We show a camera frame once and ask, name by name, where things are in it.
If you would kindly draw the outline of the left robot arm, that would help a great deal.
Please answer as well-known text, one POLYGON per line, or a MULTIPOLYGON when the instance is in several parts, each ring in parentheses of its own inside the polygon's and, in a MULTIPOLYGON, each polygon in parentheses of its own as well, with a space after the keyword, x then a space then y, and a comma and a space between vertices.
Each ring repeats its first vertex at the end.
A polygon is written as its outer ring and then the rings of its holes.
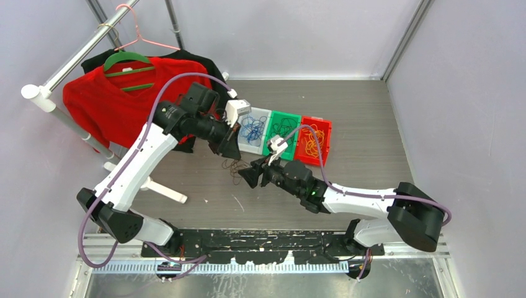
POLYGON ((225 115, 218 120, 208 110, 217 93, 194 83, 178 104, 157 103, 151 123, 145 123, 139 137, 123 159, 94 189, 82 188, 76 198, 91 220, 119 243, 141 240, 154 243, 166 256, 181 248, 175 227, 131 210, 134 198, 158 163, 183 137, 206 140, 211 151, 223 158, 238 160, 240 125, 238 119, 251 111, 243 99, 226 103, 225 115))

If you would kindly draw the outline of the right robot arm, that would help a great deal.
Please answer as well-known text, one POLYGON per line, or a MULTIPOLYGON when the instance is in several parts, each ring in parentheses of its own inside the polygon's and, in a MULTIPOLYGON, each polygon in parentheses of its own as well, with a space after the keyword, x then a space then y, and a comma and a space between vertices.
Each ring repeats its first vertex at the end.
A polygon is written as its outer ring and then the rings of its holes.
POLYGON ((450 212, 412 183, 396 188, 359 189, 318 179, 300 161, 285 165, 268 158, 252 161, 240 170, 251 187, 273 184, 296 197, 306 210, 318 214, 354 214, 344 246, 359 255, 375 245, 404 242, 420 251, 434 252, 450 212))

